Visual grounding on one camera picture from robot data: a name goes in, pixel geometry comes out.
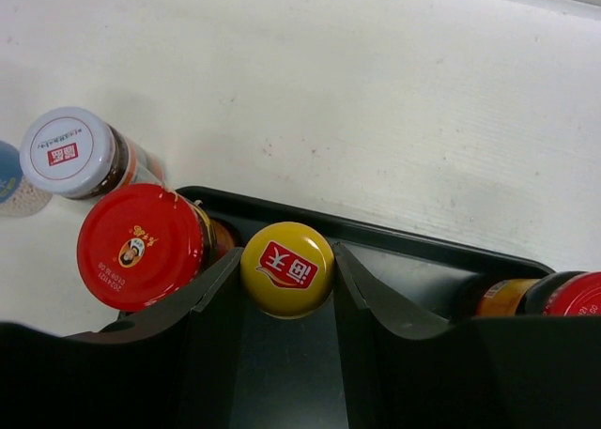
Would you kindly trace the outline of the red lid chili jar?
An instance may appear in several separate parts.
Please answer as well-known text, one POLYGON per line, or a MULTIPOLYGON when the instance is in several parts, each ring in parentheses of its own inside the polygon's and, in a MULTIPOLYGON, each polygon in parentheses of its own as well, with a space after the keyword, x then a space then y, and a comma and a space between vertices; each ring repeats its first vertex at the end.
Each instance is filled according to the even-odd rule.
POLYGON ((479 298, 474 315, 599 316, 600 272, 563 271, 495 283, 479 298))
POLYGON ((77 266, 103 304, 135 313, 190 283, 239 245, 199 200, 160 185, 134 184, 93 206, 77 241, 77 266))

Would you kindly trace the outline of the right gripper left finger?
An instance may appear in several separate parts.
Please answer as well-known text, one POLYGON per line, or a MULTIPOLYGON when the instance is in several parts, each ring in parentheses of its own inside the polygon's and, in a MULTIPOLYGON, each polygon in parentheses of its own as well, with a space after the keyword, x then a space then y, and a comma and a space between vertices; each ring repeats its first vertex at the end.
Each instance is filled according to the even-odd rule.
POLYGON ((5 428, 225 428, 244 316, 241 249, 176 293, 67 337, 1 326, 5 428))

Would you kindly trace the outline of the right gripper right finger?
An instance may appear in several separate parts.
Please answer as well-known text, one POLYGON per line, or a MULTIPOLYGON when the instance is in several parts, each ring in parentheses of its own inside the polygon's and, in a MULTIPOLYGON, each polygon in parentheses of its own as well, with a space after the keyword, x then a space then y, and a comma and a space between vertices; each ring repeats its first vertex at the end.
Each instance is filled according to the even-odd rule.
POLYGON ((379 281, 344 245, 334 310, 352 428, 596 428, 600 321, 459 324, 379 281))

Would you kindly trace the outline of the yellow cap sauce bottle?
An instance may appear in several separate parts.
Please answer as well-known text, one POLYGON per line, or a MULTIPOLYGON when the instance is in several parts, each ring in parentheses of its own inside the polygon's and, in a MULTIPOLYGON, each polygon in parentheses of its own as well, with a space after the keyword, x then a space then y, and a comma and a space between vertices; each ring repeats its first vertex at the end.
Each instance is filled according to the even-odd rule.
POLYGON ((277 222, 253 235, 240 258, 240 281, 258 308, 280 319, 319 309, 333 288, 331 244, 314 228, 277 222))

